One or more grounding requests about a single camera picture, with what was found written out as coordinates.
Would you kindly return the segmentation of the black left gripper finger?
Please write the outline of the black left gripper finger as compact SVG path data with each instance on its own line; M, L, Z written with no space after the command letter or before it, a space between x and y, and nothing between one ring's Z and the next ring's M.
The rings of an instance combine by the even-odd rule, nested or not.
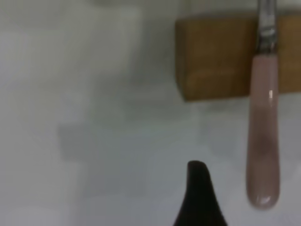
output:
M214 192L210 172L201 161L188 162L186 192L174 225L227 225Z

